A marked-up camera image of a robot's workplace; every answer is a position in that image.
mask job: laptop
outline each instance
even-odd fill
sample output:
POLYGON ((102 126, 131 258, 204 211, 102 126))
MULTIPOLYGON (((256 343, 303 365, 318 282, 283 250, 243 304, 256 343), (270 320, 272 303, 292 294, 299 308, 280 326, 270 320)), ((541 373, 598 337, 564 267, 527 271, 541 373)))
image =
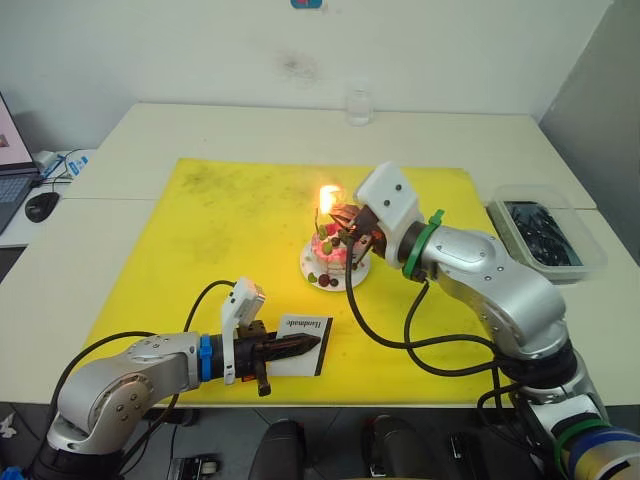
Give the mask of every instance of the laptop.
POLYGON ((0 94, 0 234, 40 177, 0 94))

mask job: green ring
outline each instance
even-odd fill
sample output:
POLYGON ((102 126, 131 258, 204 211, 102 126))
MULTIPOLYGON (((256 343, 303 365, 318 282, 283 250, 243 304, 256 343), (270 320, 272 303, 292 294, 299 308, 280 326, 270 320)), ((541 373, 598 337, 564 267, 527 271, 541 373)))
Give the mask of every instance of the green ring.
POLYGON ((571 427, 567 428, 564 432, 562 432, 562 435, 560 435, 557 438, 555 442, 555 446, 553 447, 553 457, 556 462, 556 467, 558 467, 558 470, 560 471, 560 473, 562 473, 562 476, 564 478, 567 478, 567 472, 565 472, 564 465, 562 465, 562 459, 561 459, 562 447, 564 447, 564 444, 567 443, 571 438, 575 437, 580 432, 583 432, 593 427, 609 427, 609 426, 610 425, 608 423, 603 422, 599 418, 591 418, 589 420, 583 420, 582 422, 578 422, 575 425, 572 425, 571 427))
POLYGON ((436 228, 440 226, 442 223, 442 215, 444 214, 444 210, 438 210, 430 219, 429 223, 424 227, 424 229, 418 235, 416 239, 416 243, 413 244, 413 248, 411 249, 411 253, 409 254, 409 258, 407 258, 407 263, 402 267, 402 275, 409 280, 413 278, 413 271, 416 268, 418 263, 418 259, 422 254, 422 250, 424 246, 427 244, 429 237, 435 231, 436 228))

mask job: yellow mat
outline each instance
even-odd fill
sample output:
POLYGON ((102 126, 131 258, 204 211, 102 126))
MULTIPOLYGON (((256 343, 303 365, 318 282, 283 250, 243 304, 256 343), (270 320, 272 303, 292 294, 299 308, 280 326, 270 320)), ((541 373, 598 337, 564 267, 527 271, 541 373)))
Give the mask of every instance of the yellow mat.
MULTIPOLYGON (((179 160, 87 343, 123 330, 179 332, 205 285, 247 276, 267 295, 258 318, 269 330, 277 328, 285 313, 334 318, 322 375, 273 377, 273 393, 264 398, 258 397, 255 382, 225 387, 215 380, 183 394, 181 403, 475 403, 490 389, 489 373, 456 379, 423 372, 406 352, 379 346, 362 333, 344 293, 323 292, 300 272, 299 254, 314 231, 320 186, 338 184, 350 196, 372 168, 179 160)), ((465 171, 404 172, 427 218, 442 208, 447 225, 493 231, 465 171)), ((371 272, 355 294, 370 325, 400 340, 404 317, 419 288, 374 256, 371 272)), ((206 297, 192 330, 220 332, 220 306, 227 293, 226 287, 218 287, 206 297)), ((485 336, 473 312, 433 284, 416 314, 412 338, 451 333, 485 336)), ((119 353, 133 340, 107 345, 96 356, 119 353)), ((461 342, 422 349, 420 356, 442 368, 490 358, 484 347, 461 342)))

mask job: sticker on wall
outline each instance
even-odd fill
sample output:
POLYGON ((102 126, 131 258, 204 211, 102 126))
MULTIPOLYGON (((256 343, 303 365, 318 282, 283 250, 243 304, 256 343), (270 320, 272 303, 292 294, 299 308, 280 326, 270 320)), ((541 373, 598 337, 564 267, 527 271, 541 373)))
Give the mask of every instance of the sticker on wall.
POLYGON ((291 0, 293 8, 320 8, 322 0, 291 0))

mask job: laptop keyboard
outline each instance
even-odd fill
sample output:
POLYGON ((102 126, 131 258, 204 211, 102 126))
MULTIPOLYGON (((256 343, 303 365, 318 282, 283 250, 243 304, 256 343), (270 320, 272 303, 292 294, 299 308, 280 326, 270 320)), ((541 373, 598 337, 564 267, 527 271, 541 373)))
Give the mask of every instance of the laptop keyboard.
POLYGON ((0 177, 0 203, 14 202, 30 180, 30 177, 0 177))

